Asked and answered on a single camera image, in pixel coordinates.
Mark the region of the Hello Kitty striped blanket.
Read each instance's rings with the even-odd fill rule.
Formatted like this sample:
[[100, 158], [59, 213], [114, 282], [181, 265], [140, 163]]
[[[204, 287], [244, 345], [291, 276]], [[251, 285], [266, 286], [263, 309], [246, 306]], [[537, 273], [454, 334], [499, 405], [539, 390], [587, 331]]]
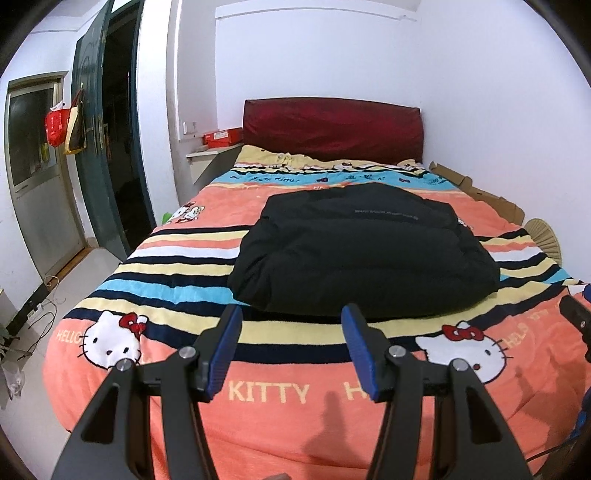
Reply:
[[288, 473], [361, 479], [382, 408], [353, 371], [337, 316], [267, 313], [235, 300], [228, 277], [239, 246], [276, 194], [367, 183], [450, 204], [500, 268], [497, 292], [474, 306], [423, 318], [365, 314], [420, 360], [466, 360], [534, 468], [567, 442], [589, 398], [579, 332], [560, 314], [581, 285], [522, 228], [413, 161], [322, 162], [245, 146], [228, 172], [157, 227], [57, 325], [43, 379], [56, 417], [72, 430], [115, 364], [156, 363], [242, 307], [242, 335], [221, 394], [204, 406], [205, 431], [224, 479]]

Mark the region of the red box on shelf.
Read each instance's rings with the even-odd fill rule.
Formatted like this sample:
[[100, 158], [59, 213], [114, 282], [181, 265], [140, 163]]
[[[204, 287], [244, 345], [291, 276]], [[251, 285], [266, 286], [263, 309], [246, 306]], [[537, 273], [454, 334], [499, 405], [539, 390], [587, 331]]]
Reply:
[[236, 145], [243, 140], [242, 127], [221, 129], [205, 133], [202, 142], [208, 149], [226, 148]]

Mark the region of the dark green door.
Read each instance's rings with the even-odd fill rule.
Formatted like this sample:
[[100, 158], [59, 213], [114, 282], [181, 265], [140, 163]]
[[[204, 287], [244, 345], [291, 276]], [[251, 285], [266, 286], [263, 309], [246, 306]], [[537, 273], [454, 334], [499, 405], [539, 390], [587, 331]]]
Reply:
[[141, 1], [107, 1], [77, 41], [72, 94], [86, 146], [75, 154], [81, 191], [99, 246], [126, 259], [155, 227], [141, 158], [136, 60]]

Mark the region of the grey metal door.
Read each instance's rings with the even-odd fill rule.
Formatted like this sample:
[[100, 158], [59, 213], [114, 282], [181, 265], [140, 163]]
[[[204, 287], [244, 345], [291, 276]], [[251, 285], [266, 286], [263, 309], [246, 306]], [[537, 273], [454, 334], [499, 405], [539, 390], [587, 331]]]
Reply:
[[45, 117], [63, 99], [63, 72], [11, 80], [4, 139], [16, 221], [34, 267], [54, 279], [86, 242], [63, 148], [47, 140]]

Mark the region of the black hooded puffer jacket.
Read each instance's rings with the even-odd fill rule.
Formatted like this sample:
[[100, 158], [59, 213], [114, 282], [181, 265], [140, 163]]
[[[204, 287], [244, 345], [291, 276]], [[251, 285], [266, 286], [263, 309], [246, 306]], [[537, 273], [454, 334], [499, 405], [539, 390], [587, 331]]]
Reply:
[[367, 183], [270, 196], [228, 277], [267, 313], [378, 319], [464, 310], [500, 287], [500, 268], [453, 207]]

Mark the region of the dark red headboard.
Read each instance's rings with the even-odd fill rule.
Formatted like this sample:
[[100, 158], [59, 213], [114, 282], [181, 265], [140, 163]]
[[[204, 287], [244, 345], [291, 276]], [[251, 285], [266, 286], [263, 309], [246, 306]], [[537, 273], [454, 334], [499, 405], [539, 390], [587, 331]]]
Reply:
[[388, 103], [321, 97], [246, 100], [243, 141], [274, 153], [321, 161], [423, 161], [421, 110]]

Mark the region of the white bedside shelf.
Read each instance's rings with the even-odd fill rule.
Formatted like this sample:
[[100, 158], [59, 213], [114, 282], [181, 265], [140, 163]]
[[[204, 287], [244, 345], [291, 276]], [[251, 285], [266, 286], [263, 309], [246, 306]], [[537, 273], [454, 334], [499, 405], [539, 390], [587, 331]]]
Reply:
[[206, 168], [217, 156], [226, 152], [238, 151], [240, 148], [242, 148], [242, 143], [228, 147], [201, 149], [187, 154], [185, 159], [189, 165], [192, 183], [197, 184], [199, 178], [204, 175]]

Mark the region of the cardboard beside bed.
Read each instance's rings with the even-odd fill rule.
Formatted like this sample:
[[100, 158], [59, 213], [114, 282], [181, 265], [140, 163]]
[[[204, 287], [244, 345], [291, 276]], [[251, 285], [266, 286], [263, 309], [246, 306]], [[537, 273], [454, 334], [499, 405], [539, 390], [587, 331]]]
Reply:
[[432, 162], [429, 169], [433, 173], [450, 181], [474, 200], [488, 204], [503, 219], [516, 225], [523, 224], [525, 212], [518, 205], [502, 196], [497, 196], [475, 187], [471, 177], [458, 173], [444, 165], [437, 164], [436, 162]]

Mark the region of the red hanging bag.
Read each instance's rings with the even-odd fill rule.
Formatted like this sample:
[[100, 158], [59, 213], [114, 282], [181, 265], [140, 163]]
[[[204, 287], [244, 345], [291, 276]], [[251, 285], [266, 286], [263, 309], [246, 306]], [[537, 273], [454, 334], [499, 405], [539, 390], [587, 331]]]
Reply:
[[65, 142], [69, 122], [70, 108], [61, 101], [51, 107], [45, 116], [45, 132], [47, 143], [58, 147]]

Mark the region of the yellow black hanging bag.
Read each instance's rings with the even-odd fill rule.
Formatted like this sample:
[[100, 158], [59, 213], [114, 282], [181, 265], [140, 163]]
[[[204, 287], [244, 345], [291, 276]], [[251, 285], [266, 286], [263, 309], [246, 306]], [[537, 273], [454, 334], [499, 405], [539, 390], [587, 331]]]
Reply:
[[84, 117], [84, 84], [80, 84], [69, 109], [64, 154], [75, 155], [86, 148], [86, 128]]

